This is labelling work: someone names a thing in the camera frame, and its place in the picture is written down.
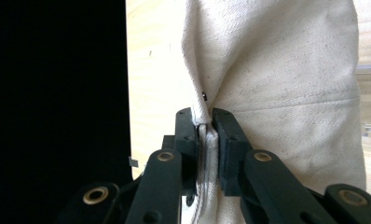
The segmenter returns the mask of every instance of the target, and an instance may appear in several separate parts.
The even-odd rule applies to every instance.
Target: metal bolt
[[[353,190],[341,189],[338,194],[345,203],[359,207],[368,205],[366,198]]]
[[[272,160],[272,157],[270,157],[267,153],[265,152],[257,152],[254,154],[254,157],[258,160],[258,161],[271,161]]]
[[[161,152],[158,154],[158,159],[160,161],[171,161],[173,160],[174,155],[171,152]]]
[[[101,203],[109,195],[109,189],[107,187],[97,187],[90,189],[84,194],[83,202],[89,205]]]

